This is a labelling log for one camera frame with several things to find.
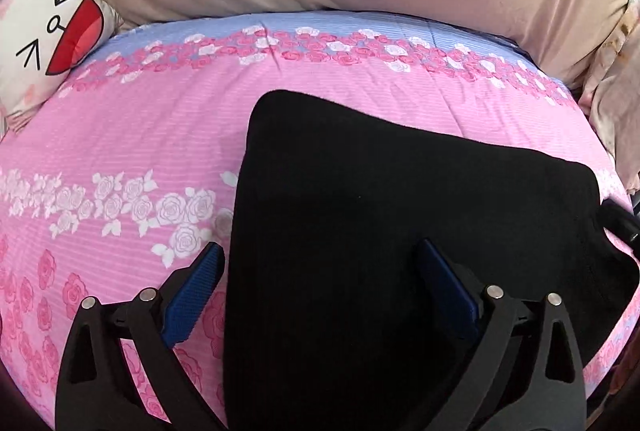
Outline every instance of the cartoon face pillow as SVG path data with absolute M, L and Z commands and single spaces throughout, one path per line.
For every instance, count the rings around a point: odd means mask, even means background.
M 102 0 L 0 2 L 0 114 L 18 131 L 120 18 Z

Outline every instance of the black cushion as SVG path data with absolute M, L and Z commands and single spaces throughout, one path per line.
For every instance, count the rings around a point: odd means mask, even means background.
M 412 260 L 424 237 L 513 297 L 560 293 L 586 363 L 638 286 L 638 267 L 596 223 L 598 205 L 582 164 L 267 94 L 250 119 L 234 211 L 231 428 L 391 430 L 414 410 L 428 419 L 468 350 L 433 323 Z

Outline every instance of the black plastic bracket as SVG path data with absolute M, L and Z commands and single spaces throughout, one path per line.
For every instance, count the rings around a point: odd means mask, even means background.
M 212 278 L 212 283 L 199 289 L 202 297 L 202 292 L 213 291 L 224 270 L 224 253 L 215 243 L 205 247 L 189 268 L 174 271 L 160 289 L 144 289 L 130 302 L 102 305 L 94 297 L 83 300 L 60 366 L 57 431 L 226 429 L 191 383 L 162 335 L 168 307 L 208 259 L 215 260 L 210 267 L 212 273 L 206 276 Z M 146 411 L 127 367 L 121 339 L 133 340 L 171 423 Z
M 484 329 L 462 378 L 424 431 L 584 431 L 582 363 L 561 297 L 515 300 L 496 285 L 483 286 L 429 241 L 418 246 L 417 261 L 431 272 L 428 281 L 439 283 L 432 291 L 445 299 L 434 299 L 443 316 Z M 447 288 L 465 289 L 464 302 L 447 300 Z M 470 308 L 475 303 L 481 307 Z M 473 335 L 460 325 L 459 338 Z

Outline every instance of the pink bedsheet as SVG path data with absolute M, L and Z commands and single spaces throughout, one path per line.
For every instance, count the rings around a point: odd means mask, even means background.
M 249 115 L 269 90 L 582 162 L 603 198 L 628 203 L 574 101 L 510 48 L 491 52 L 492 42 L 450 27 L 438 41 L 437 24 L 383 14 L 234 21 L 112 40 L 0 144 L 0 358 L 51 424 L 60 356 L 83 297 L 129 300 L 212 239 L 228 252 Z M 473 170 L 468 180 L 460 186 L 474 184 Z M 225 285 L 175 348 L 222 418 Z M 585 367 L 588 393 L 628 339 L 639 299 Z M 134 348 L 124 350 L 147 409 L 163 416 Z

